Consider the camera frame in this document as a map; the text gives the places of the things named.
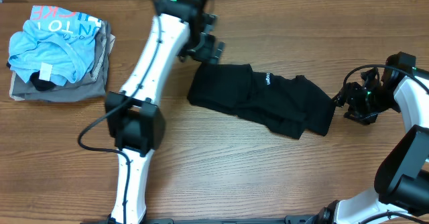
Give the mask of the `black t-shirt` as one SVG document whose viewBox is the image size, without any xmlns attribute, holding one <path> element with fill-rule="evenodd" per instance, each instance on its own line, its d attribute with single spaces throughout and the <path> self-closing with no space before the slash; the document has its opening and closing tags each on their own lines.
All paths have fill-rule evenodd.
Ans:
<svg viewBox="0 0 429 224">
<path fill-rule="evenodd" d="M 328 133 L 335 105 L 302 75 L 286 79 L 255 72 L 248 64 L 203 64 L 194 75 L 190 104 L 265 125 L 270 131 L 299 139 L 305 130 Z"/>
</svg>

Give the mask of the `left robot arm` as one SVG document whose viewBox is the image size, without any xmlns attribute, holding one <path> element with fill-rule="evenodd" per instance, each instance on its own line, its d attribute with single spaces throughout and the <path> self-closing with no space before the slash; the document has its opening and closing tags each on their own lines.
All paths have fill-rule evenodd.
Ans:
<svg viewBox="0 0 429 224">
<path fill-rule="evenodd" d="M 145 190 L 151 158 L 166 121 L 159 108 L 176 59 L 216 64 L 225 47 L 211 35 L 217 16 L 208 0 L 151 0 L 155 15 L 143 52 L 118 93 L 105 98 L 110 136 L 119 162 L 117 197 L 108 223 L 144 223 Z"/>
</svg>

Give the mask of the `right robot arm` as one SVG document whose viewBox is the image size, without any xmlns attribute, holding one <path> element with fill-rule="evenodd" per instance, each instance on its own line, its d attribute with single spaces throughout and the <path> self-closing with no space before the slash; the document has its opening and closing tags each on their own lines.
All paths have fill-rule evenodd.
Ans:
<svg viewBox="0 0 429 224">
<path fill-rule="evenodd" d="M 416 67 L 416 57 L 404 52 L 385 64 L 360 66 L 363 84 L 344 81 L 334 103 L 349 106 L 344 116 L 362 125 L 374 123 L 388 110 L 401 113 L 406 134 L 379 166 L 371 188 L 333 201 L 308 224 L 382 223 L 404 218 L 421 223 L 428 213 L 428 72 Z"/>
</svg>

